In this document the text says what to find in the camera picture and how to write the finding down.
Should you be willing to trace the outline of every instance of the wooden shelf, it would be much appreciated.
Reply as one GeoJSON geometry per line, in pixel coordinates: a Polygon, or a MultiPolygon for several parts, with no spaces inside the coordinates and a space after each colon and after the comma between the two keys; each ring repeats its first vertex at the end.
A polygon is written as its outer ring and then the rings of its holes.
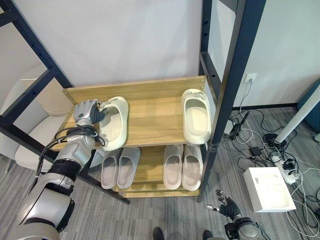
{"type": "MultiPolygon", "coordinates": [[[[187,143],[183,133],[181,96],[187,89],[203,90],[205,80],[205,76],[196,76],[63,90],[73,104],[88,99],[107,101],[115,96],[122,96],[127,100],[127,138],[122,147],[140,147],[141,157],[133,184],[127,189],[114,187],[114,191],[126,198],[185,197],[199,194],[198,190],[187,191],[182,185],[176,190],[167,189],[163,184],[163,158],[166,145],[187,143]]],[[[72,110],[60,129],[75,125],[72,110]]],[[[57,144],[53,150],[59,151],[65,145],[66,143],[57,144]]]]}
{"type": "MultiPolygon", "coordinates": [[[[197,76],[125,85],[74,87],[65,89],[64,92],[77,104],[87,99],[105,101],[109,97],[117,96],[122,90],[123,94],[120,96],[129,104],[124,148],[185,144],[187,142],[183,134],[181,95],[189,88],[203,89],[204,81],[204,76],[197,76]]],[[[76,125],[72,112],[66,117],[61,128],[76,125]]],[[[52,149],[59,151],[65,145],[66,143],[60,143],[52,149]]]]}
{"type": "Polygon", "coordinates": [[[169,190],[163,183],[163,163],[166,146],[145,146],[141,147],[141,157],[136,169],[133,184],[127,189],[120,189],[117,186],[114,191],[122,194],[132,193],[136,198],[156,197],[152,193],[163,192],[162,194],[173,196],[196,196],[197,191],[187,191],[181,185],[178,189],[169,190]]]}
{"type": "MultiPolygon", "coordinates": [[[[127,139],[124,148],[185,144],[181,97],[128,101],[127,139]]],[[[66,117],[61,128],[76,125],[73,115],[66,117]]],[[[61,150],[66,143],[55,145],[61,150]]]]}
{"type": "Polygon", "coordinates": [[[125,198],[163,198],[163,197],[192,197],[198,196],[199,190],[196,191],[147,191],[147,192],[124,192],[125,198]]]}

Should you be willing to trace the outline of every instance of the baseboard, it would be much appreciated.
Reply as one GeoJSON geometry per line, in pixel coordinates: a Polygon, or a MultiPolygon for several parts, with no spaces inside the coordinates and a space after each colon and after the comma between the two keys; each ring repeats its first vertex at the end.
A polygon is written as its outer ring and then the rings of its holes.
{"type": "MultiPolygon", "coordinates": [[[[282,104],[270,104],[270,105],[254,105],[254,106],[243,106],[242,110],[250,109],[272,109],[272,108],[287,108],[287,107],[297,107],[298,103],[282,103],[282,104]]],[[[234,106],[232,110],[240,110],[239,106],[234,106]]]]}

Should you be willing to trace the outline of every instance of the white pole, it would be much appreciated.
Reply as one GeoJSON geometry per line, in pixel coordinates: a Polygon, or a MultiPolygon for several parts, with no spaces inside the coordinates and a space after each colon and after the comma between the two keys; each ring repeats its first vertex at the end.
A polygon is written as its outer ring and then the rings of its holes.
{"type": "Polygon", "coordinates": [[[310,111],[320,101],[320,85],[316,88],[309,99],[304,103],[300,110],[294,115],[291,121],[285,126],[282,132],[275,138],[276,143],[282,143],[286,137],[298,126],[298,124],[310,113],[310,111]]]}

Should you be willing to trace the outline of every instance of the power strip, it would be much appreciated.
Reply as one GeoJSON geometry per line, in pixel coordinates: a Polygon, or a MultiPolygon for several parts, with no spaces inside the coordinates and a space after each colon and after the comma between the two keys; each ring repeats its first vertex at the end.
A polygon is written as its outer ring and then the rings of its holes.
{"type": "Polygon", "coordinates": [[[287,184],[290,184],[290,185],[294,184],[296,182],[296,180],[299,179],[299,177],[297,176],[296,173],[289,175],[289,173],[292,170],[284,170],[283,166],[284,166],[285,161],[280,160],[280,158],[278,156],[272,156],[271,160],[273,161],[274,165],[279,168],[281,175],[287,184]]]}

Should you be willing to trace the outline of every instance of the gray carpet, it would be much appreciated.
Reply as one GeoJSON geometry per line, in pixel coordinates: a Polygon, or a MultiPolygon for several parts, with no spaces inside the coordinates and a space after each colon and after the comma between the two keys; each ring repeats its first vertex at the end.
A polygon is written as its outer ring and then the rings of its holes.
{"type": "MultiPolygon", "coordinates": [[[[264,126],[269,129],[286,125],[296,112],[291,107],[270,108],[262,111],[265,114],[264,126]]],[[[253,130],[264,135],[267,132],[260,127],[261,119],[259,112],[251,111],[248,122],[253,130]]],[[[320,167],[320,145],[313,140],[316,133],[305,122],[301,123],[296,130],[298,135],[290,143],[287,151],[305,162],[320,167]]],[[[243,132],[241,136],[245,138],[249,133],[243,132]]],[[[240,149],[248,148],[237,142],[234,144],[240,149]]],[[[254,136],[250,144],[261,147],[261,140],[254,136]]],[[[136,198],[131,200],[130,205],[125,205],[77,180],[75,191],[71,195],[76,206],[69,225],[60,234],[61,239],[151,240],[155,227],[161,227],[168,240],[200,240],[204,230],[211,230],[216,237],[227,239],[224,224],[228,219],[205,209],[206,204],[220,205],[216,197],[216,189],[222,189],[230,194],[238,203],[242,213],[261,224],[272,240],[303,239],[289,225],[284,213],[253,212],[243,171],[237,167],[237,159],[241,156],[241,153],[237,152],[228,140],[220,146],[202,203],[197,203],[196,197],[167,197],[136,198]]],[[[4,174],[6,163],[4,160],[0,161],[2,171],[0,173],[0,239],[8,235],[13,224],[13,216],[27,194],[35,174],[17,164],[12,166],[8,174],[4,174]]],[[[239,164],[244,169],[254,166],[254,163],[248,160],[242,160],[239,164]]],[[[299,167],[301,171],[308,169],[308,166],[302,163],[299,167]]],[[[308,194],[316,193],[320,188],[319,171],[310,170],[304,175],[304,187],[308,194]]],[[[297,210],[297,213],[302,220],[301,211],[297,210]]]]}

